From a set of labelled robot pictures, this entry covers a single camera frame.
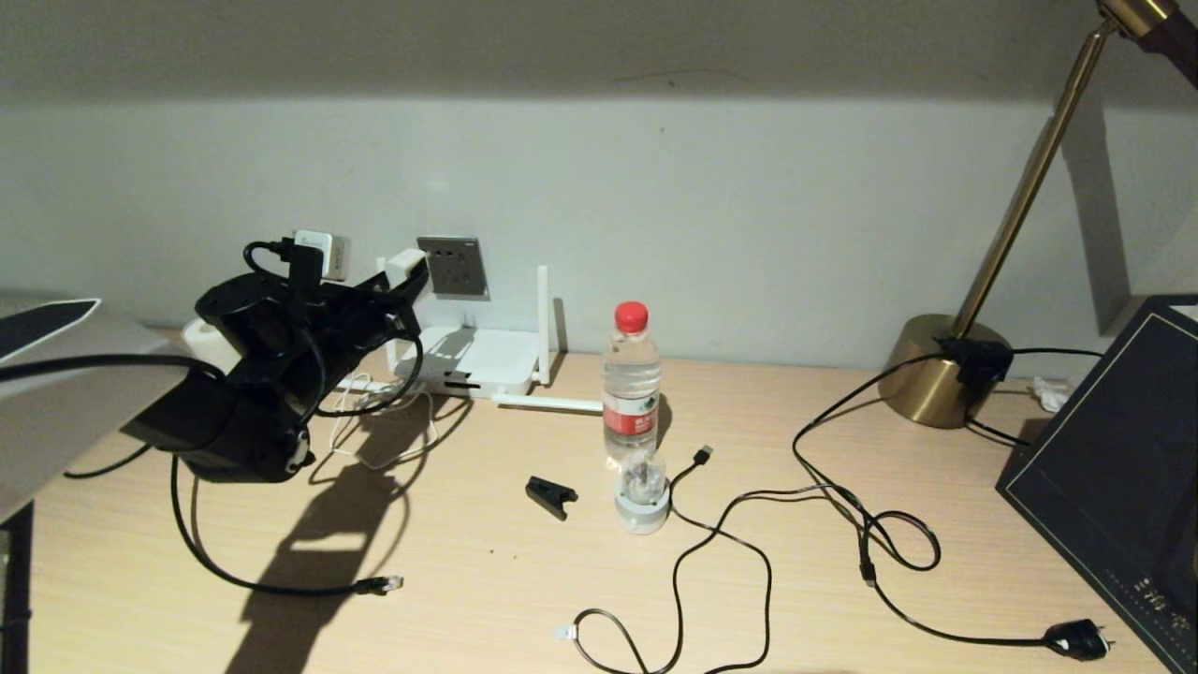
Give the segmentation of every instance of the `black clip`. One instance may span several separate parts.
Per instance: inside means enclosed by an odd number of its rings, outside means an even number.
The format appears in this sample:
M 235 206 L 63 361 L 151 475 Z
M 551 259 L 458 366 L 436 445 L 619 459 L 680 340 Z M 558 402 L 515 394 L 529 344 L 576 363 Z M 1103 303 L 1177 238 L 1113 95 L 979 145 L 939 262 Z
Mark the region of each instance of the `black clip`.
M 540 508 L 547 510 L 550 515 L 562 522 L 565 522 L 565 510 L 562 506 L 567 502 L 579 500 L 579 494 L 574 490 L 550 482 L 549 480 L 541 480 L 537 476 L 528 479 L 525 493 L 528 494 L 530 499 L 540 504 Z

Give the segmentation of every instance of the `desk lamp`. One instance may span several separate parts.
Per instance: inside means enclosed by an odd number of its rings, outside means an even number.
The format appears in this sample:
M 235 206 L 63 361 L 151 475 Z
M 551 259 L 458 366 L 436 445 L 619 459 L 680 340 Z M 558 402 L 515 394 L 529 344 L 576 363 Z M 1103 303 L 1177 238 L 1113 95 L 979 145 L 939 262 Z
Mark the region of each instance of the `desk lamp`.
M 1136 41 L 1144 51 L 1167 56 L 1198 87 L 1198 30 L 1174 0 L 1099 0 L 1099 12 L 1103 17 L 1102 25 L 1087 35 L 1082 43 L 1057 109 L 1031 151 L 1030 163 L 1015 190 L 1011 207 L 978 269 L 961 310 L 956 316 L 924 314 L 908 320 L 887 368 L 919 357 L 945 353 L 945 347 L 952 342 L 997 342 L 1009 347 L 998 332 L 976 321 L 978 311 L 1031 208 L 1073 109 L 1097 65 L 1102 45 L 1112 32 Z M 958 359 L 946 356 L 900 370 L 882 381 L 878 391 L 891 409 L 912 421 L 937 429 L 961 429 L 966 419 L 981 408 L 998 381 L 996 377 L 972 375 L 963 371 Z

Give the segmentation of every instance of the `brass lamp base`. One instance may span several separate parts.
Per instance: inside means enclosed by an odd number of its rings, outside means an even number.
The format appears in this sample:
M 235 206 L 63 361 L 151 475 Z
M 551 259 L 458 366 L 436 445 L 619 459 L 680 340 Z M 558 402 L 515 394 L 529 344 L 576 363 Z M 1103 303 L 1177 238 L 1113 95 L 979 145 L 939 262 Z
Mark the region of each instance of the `brass lamp base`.
M 936 342 L 949 335 L 954 316 L 924 314 L 907 321 L 887 368 L 943 350 Z M 969 339 L 1008 345 L 1003 336 L 975 322 Z M 961 429 L 967 417 L 974 417 L 994 388 L 993 382 L 962 384 L 961 366 L 948 359 L 931 359 L 909 365 L 878 383 L 878 393 L 890 409 L 907 419 L 936 429 Z

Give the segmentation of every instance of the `white power adapter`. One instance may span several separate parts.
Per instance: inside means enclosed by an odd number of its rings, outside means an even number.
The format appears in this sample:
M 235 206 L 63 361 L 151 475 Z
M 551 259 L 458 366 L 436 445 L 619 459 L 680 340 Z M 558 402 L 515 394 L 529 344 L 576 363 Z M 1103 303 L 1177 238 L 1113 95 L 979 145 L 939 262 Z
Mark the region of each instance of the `white power adapter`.
M 325 266 L 321 268 L 321 277 L 328 280 L 345 280 L 349 277 L 349 238 L 333 236 L 325 231 L 311 231 L 309 229 L 297 229 L 291 236 L 296 245 L 316 248 L 325 254 Z

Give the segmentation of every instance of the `white wall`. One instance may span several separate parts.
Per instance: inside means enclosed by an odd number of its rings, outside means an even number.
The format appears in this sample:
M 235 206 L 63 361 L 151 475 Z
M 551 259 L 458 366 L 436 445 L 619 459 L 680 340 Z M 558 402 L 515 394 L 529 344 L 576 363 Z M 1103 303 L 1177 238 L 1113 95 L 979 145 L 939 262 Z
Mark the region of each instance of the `white wall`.
M 207 286 L 242 272 L 240 250 L 252 238 L 301 226 L 349 235 L 361 277 L 374 254 L 418 235 L 474 233 L 491 300 L 430 302 L 423 320 L 468 314 L 483 326 L 531 329 L 533 266 L 547 262 L 571 351 L 599 348 L 611 306 L 637 297 L 651 304 L 667 356 L 863 368 L 884 362 L 908 316 L 956 310 L 1051 91 L 1094 23 L 1090 7 L 1053 5 L 1052 22 L 1025 45 L 1012 37 L 1023 36 L 1023 13 L 978 2 L 964 19 L 991 22 L 993 34 L 945 42 L 952 30 L 938 30 L 919 40 L 919 19 L 934 13 L 927 4 L 877 19 L 897 35 L 852 24 L 849 35 L 872 42 L 845 45 L 841 32 L 800 20 L 804 7 L 824 16 L 831 5 L 764 5 L 766 14 L 738 24 L 748 56 L 727 44 L 715 60 L 691 54 L 712 47 L 712 31 L 665 40 L 642 26 L 648 35 L 628 37 L 629 25 L 611 20 L 600 26 L 607 37 L 635 44 L 598 53 L 583 41 L 562 66 L 471 40 L 453 41 L 460 53 L 425 40 L 411 47 L 420 56 L 409 59 L 412 81 L 386 71 L 341 90 L 339 78 L 358 71 L 337 59 L 321 61 L 333 72 L 319 77 L 297 66 L 294 86 L 283 60 L 247 60 L 242 69 L 163 63 L 164 54 L 196 49 L 194 31 L 173 23 L 153 25 L 174 26 L 181 42 L 132 40 L 89 65 L 78 40 L 104 43 L 108 24 L 84 20 L 96 18 L 85 5 L 63 5 L 72 4 L 52 5 L 58 23 L 43 25 L 30 11 L 8 24 L 34 37 L 18 41 L 22 57 L 0 68 L 8 102 L 0 110 L 0 287 L 102 295 L 147 322 L 177 324 Z M 549 5 L 539 4 L 557 11 Z M 594 13 L 599 5 L 581 6 Z M 258 16 L 212 6 L 223 19 L 189 20 L 228 32 L 238 17 L 249 25 Z M 859 23 L 875 20 L 855 7 Z M 423 11 L 422 20 L 446 24 L 442 34 L 494 30 L 449 25 L 431 5 Z M 831 40 L 824 45 L 846 61 L 825 63 L 831 74 L 809 72 L 805 89 L 768 57 L 794 49 L 775 35 L 769 11 L 812 42 Z M 546 20 L 574 19 L 537 18 Z M 528 26 L 515 23 L 504 30 L 524 36 Z M 291 35 L 278 30 L 277 38 Z M 551 61 L 570 45 L 559 32 L 525 37 L 543 40 Z M 55 36 L 69 47 L 47 55 L 29 45 Z M 858 49 L 867 63 L 852 61 L 853 44 L 872 45 Z M 139 50 L 158 61 L 129 56 Z M 1009 51 L 1022 69 L 1004 68 Z M 635 68 L 621 62 L 628 53 L 640 59 Z M 894 71 L 897 85 L 871 79 L 888 65 L 879 54 L 914 59 Z M 351 55 L 351 66 L 364 59 Z M 1018 346 L 1089 347 L 1120 295 L 1198 289 L 1198 260 L 1184 249 L 1198 231 L 1198 95 L 1133 45 L 1114 43 L 1107 59 L 982 312 Z M 733 68 L 766 91 L 730 91 L 730 78 L 710 72 L 587 85 L 598 71 L 696 62 Z M 834 86 L 836 72 L 852 90 Z M 990 81 L 997 95 L 981 97 Z M 908 90 L 894 89 L 904 83 Z

